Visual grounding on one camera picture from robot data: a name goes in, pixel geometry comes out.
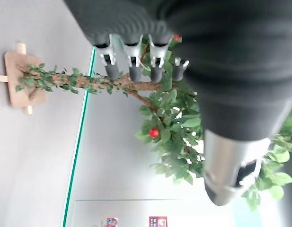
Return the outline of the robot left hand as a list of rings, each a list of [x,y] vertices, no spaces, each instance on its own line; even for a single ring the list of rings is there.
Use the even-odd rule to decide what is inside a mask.
[[[259,174],[260,159],[292,108],[292,0],[68,0],[88,41],[111,53],[149,35],[153,66],[174,34],[176,79],[199,95],[204,185],[229,204]]]

